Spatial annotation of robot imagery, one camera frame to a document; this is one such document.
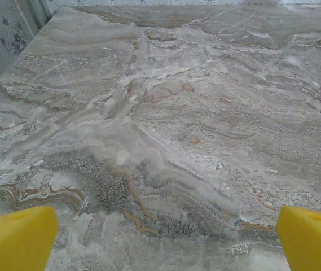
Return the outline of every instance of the wall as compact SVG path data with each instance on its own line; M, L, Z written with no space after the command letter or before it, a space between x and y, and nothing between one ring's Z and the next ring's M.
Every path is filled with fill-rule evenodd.
M0 75L32 40L38 28L48 21L49 16L43 10L29 3L0 0Z

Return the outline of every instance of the yellow foam block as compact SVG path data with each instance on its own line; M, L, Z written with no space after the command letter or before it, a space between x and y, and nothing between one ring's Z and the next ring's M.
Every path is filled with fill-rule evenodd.
M0 216L0 271L44 271L58 227L50 206Z
M321 213L283 207L277 231L291 271L321 271Z

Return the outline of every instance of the stone surface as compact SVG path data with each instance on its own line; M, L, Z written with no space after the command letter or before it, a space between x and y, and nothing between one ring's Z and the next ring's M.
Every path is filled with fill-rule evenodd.
M62 8L0 77L0 215L47 270L288 270L321 211L321 7Z

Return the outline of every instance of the gray marble surface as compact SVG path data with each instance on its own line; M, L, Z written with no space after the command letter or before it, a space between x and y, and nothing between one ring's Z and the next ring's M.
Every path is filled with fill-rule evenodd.
M321 7L62 8L0 77L0 215L47 270L289 270L321 211Z

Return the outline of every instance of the marble veining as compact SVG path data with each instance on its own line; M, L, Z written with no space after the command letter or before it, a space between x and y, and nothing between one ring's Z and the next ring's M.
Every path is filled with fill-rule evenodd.
M47 270L289 270L321 211L321 6L61 8L0 77L0 215Z

